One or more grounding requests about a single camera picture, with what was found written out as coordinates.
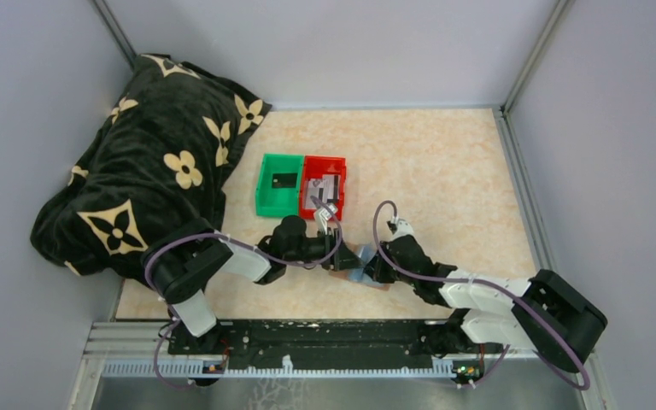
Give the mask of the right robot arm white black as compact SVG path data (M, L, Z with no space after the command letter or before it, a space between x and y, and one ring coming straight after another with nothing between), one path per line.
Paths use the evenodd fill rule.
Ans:
M450 347L476 344L528 349L564 372L578 373L608 319L558 273L499 278L433 261L414 236L382 241L363 273L380 284L402 281L424 302L453 309Z

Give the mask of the brown leather card holder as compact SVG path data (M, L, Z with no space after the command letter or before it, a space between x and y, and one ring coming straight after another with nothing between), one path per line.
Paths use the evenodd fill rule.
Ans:
M330 271L329 276L332 278L348 281L353 284L365 285L376 290L388 291L390 289L390 284L379 283L365 273L365 267L372 259L372 257L377 253L375 247L369 243L348 243L347 246L358 256L360 265L356 268L351 268L339 272Z

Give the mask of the silver credit card black stripe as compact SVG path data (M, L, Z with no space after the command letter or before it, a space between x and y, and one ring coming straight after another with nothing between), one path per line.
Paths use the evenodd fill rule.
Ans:
M322 177L324 181L324 190L322 195L323 202L337 201L340 198L340 176L337 174L328 174Z

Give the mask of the white VIP card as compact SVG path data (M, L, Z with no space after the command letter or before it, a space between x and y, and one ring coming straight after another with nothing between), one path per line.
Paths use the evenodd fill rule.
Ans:
M318 199L322 199L324 190L324 181L323 179L309 179L305 185L304 194L303 194L303 206L304 208L315 209L315 203L312 200L312 197L315 196Z

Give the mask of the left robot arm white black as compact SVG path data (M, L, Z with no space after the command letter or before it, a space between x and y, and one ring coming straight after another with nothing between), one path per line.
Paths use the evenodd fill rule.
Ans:
M249 245L199 218L148 248L141 258L144 280L189 332L190 345L209 354L222 341L217 317L204 292L216 274L238 274L253 283L269 284L284 275L288 266L319 266L330 271L362 266L359 256L343 241L341 230L323 225L310 237L307 228L304 219L286 216L272 234Z

